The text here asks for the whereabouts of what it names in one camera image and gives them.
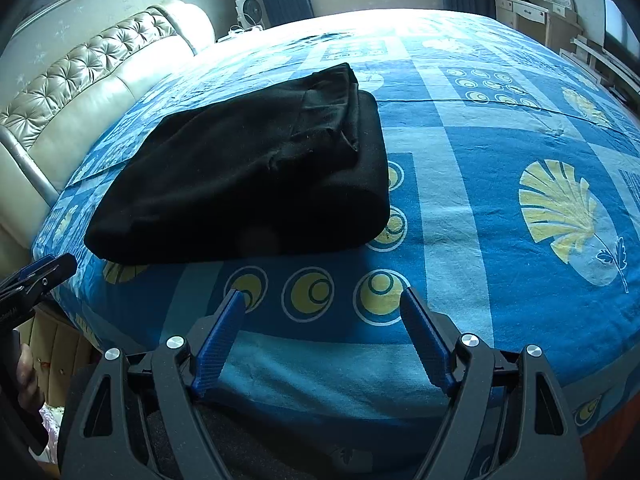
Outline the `person left hand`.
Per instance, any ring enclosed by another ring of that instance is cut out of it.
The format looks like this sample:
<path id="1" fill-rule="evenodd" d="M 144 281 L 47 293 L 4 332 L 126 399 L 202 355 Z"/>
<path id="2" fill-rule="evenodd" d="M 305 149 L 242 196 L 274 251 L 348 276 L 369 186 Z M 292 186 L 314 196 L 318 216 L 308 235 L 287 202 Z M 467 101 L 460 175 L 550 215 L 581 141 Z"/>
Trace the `person left hand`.
<path id="1" fill-rule="evenodd" d="M 21 354 L 16 366 L 16 380 L 17 400 L 21 408 L 29 413 L 38 413 L 43 407 L 44 396 L 38 386 L 34 356 L 28 344 L 21 344 Z"/>

